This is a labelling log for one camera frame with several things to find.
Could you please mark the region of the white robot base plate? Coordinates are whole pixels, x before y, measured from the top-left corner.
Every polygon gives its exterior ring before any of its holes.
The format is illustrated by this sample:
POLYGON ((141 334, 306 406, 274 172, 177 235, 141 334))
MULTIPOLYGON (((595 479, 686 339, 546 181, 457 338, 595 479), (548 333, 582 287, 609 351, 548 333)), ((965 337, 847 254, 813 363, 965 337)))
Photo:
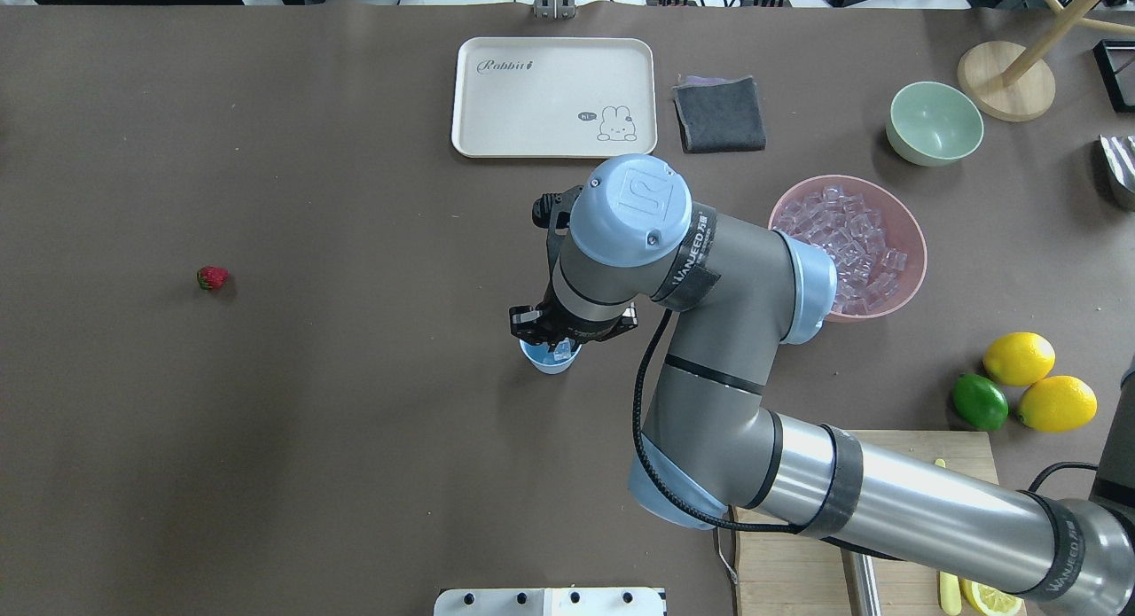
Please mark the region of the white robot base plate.
POLYGON ((434 615, 666 615, 665 590, 649 587, 449 589, 434 615))

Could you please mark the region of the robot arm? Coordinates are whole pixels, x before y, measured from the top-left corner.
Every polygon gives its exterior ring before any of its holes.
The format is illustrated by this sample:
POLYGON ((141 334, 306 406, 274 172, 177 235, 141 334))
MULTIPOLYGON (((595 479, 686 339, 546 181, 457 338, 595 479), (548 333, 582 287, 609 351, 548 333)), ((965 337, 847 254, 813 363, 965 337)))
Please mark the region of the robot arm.
POLYGON ((1101 395, 1100 416, 1063 433, 997 431, 998 474, 1018 484, 1050 459, 1096 457, 1104 487, 1130 501, 1132 216, 1107 199, 1104 167, 1086 151, 1023 163, 978 157, 947 170, 893 155, 686 157, 678 168, 697 199, 748 219, 805 177, 868 177, 913 209, 928 241, 930 277, 911 305, 784 351, 766 399, 774 410, 865 429, 958 429, 945 410, 957 370, 976 368, 1000 334, 1044 334, 1059 372, 1101 395))

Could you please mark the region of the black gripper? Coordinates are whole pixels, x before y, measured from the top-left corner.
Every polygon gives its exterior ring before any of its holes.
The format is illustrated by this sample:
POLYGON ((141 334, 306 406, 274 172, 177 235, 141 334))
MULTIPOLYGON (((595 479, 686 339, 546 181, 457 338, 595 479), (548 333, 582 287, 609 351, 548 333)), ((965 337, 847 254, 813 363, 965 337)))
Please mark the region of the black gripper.
POLYGON ((532 346, 550 345, 550 354, 554 349, 570 349, 573 356, 573 341, 581 346, 589 341, 608 341, 620 334, 634 330, 639 320, 633 304, 622 309, 616 317, 592 321, 575 317, 558 301, 550 298, 535 306, 519 305, 508 309, 508 324, 510 334, 519 340, 532 346))

